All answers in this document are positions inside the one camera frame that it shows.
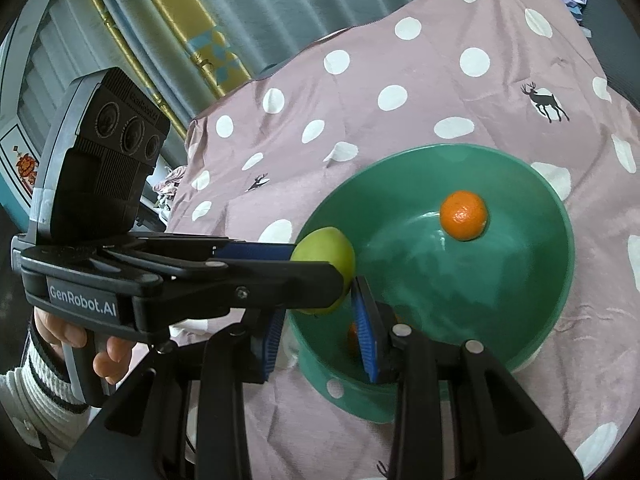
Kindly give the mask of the striped sleeve left forearm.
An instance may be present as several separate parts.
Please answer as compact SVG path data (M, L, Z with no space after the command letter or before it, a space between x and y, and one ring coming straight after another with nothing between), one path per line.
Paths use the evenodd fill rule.
M89 425L90 408L74 397L64 362L33 325L21 365L1 376L1 403L23 442L50 471Z

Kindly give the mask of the person's left hand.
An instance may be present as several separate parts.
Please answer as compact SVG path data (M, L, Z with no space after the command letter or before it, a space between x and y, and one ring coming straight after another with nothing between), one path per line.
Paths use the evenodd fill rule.
M82 348L87 342L87 334L82 327L67 323L49 312L35 308L34 320L39 335L59 356L63 356L63 344ZM109 336L105 349L93 359L94 372L109 384L116 385L128 373L135 345L133 341Z

